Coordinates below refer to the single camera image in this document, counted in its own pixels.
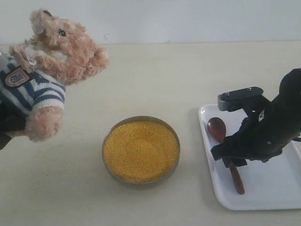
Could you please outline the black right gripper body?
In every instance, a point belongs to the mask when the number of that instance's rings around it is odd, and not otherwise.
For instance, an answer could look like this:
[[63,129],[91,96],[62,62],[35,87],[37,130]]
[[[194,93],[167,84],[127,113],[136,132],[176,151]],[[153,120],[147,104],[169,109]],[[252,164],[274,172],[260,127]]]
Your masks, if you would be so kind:
[[235,101],[230,111],[243,109],[247,117],[238,131],[225,138],[223,158],[233,162],[267,162],[301,134],[301,93],[282,92],[272,101],[263,95]]

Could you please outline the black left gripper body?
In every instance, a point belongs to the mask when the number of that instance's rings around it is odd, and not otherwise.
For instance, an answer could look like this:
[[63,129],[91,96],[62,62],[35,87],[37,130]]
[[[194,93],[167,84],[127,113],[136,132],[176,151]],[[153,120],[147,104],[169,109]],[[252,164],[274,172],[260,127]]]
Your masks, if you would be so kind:
[[0,100],[0,149],[14,137],[25,135],[26,116],[13,103]]

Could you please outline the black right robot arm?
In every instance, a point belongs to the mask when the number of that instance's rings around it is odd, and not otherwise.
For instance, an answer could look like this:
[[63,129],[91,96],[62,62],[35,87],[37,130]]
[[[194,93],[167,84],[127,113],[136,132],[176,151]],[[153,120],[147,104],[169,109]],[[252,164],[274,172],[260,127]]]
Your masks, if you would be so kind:
[[246,117],[237,132],[211,148],[213,159],[222,159],[227,168],[245,166],[247,160],[268,162],[292,140],[300,141],[301,70],[293,69],[283,77],[271,101],[263,89],[248,87],[219,94],[218,109],[242,109]]

